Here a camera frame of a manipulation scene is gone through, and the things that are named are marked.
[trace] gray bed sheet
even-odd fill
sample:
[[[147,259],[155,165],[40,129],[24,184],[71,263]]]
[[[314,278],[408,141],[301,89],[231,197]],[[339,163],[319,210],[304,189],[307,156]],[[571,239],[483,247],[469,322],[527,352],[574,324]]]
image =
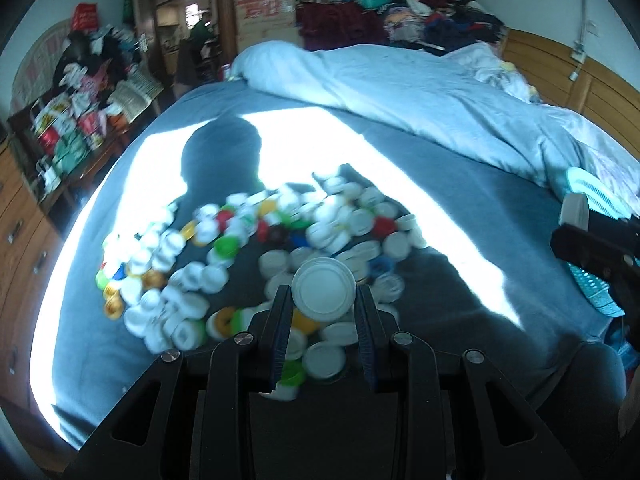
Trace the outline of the gray bed sheet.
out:
[[[140,147],[163,132],[214,119],[190,137],[181,155],[188,190],[175,220],[180,228],[203,203],[223,203],[232,192],[260,190],[260,135],[241,116],[299,107],[305,104],[254,91],[243,82],[205,86],[158,117],[118,160],[82,231],[60,311],[52,370],[54,409],[73,446],[86,441],[154,359],[121,320],[104,316],[104,300],[94,281],[101,241],[112,229]],[[406,281],[405,293],[395,304],[402,329],[439,350],[483,350],[529,402],[539,406],[580,342],[599,339],[608,324],[549,248],[558,200],[547,189],[428,140],[329,111],[437,201],[482,257],[503,272],[504,293],[520,319],[518,327],[488,310],[447,257],[427,248],[398,265]],[[140,182],[137,192],[144,193],[153,177]],[[211,297],[210,312],[264,300],[256,260],[268,249],[252,240],[241,251],[230,268],[228,286]],[[188,244],[177,266],[204,261],[206,251]],[[251,410],[258,478],[388,478],[395,399],[370,394],[356,365],[332,385],[306,383],[295,402],[256,396]]]

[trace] wall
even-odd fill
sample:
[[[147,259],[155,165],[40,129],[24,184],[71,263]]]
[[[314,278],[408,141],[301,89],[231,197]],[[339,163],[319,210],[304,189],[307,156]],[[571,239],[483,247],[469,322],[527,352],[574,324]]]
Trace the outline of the wall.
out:
[[[71,18],[80,2],[98,3],[100,23],[122,23],[124,0],[36,0],[0,55],[0,118],[6,120],[15,73],[31,45],[51,25]]]
[[[574,46],[580,36],[581,0],[478,0],[508,27]],[[640,49],[607,0],[587,0],[587,17],[598,36],[587,34],[585,50],[640,90]]]

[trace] red shopping bag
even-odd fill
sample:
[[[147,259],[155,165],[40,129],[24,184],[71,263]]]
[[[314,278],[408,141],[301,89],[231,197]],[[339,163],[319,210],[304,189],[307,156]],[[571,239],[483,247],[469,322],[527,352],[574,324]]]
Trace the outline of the red shopping bag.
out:
[[[98,30],[98,5],[77,4],[71,20],[71,30],[83,32]]]

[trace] bed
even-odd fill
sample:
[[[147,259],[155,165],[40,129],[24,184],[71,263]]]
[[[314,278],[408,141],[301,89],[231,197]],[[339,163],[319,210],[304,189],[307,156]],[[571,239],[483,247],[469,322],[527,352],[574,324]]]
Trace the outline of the bed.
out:
[[[221,36],[223,22],[221,16]],[[559,67],[559,61],[545,57],[571,63],[565,54],[549,40],[514,31],[504,48],[505,59],[521,68],[544,100],[591,114],[629,150],[640,146],[631,129],[638,93],[591,60],[577,82],[565,85],[546,68]],[[95,274],[102,241],[112,230],[133,230],[145,211],[172,200],[179,203],[174,226],[180,228],[198,206],[223,203],[231,193],[311,183],[310,171],[327,159],[343,164],[340,171],[349,180],[378,186],[421,218],[430,247],[398,265],[406,282],[395,304],[400,327],[439,350],[482,349],[539,407],[580,345],[600,340],[609,325],[550,251],[561,206],[548,189],[554,186],[537,186],[533,178],[455,153],[401,124],[331,102],[261,91],[246,66],[248,83],[203,86],[157,118],[80,213],[52,274],[32,349],[31,387],[52,427],[81,447],[154,359],[121,320],[111,321],[102,311]],[[564,101],[556,88],[566,94]],[[635,110],[631,116],[609,110],[623,97],[625,110]],[[615,130],[608,128],[612,124]],[[209,298],[210,312],[264,301],[257,257],[267,249],[252,238],[230,268],[228,286]],[[203,261],[206,252],[189,244],[177,267]],[[204,348],[213,345],[209,340]],[[261,477],[277,472],[279,478],[298,478],[300,470],[308,478],[389,475],[394,398],[368,393],[355,354],[342,380],[305,384],[290,403],[256,396],[251,410]],[[328,442],[332,459],[322,460],[319,450]]]

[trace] silver bolt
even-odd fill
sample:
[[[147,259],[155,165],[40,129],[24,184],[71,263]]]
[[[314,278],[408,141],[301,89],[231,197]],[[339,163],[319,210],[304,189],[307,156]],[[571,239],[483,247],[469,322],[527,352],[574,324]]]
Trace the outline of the silver bolt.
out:
[[[478,350],[469,350],[466,353],[466,360],[475,365],[479,365],[484,362],[484,354]]]
[[[414,336],[407,332],[396,332],[394,334],[394,341],[399,345],[407,346],[414,342]]]
[[[171,348],[162,352],[160,357],[165,363],[173,363],[178,357],[180,357],[180,351],[175,348]]]
[[[234,336],[234,341],[240,346],[249,345],[254,341],[254,335],[248,332],[241,332]]]

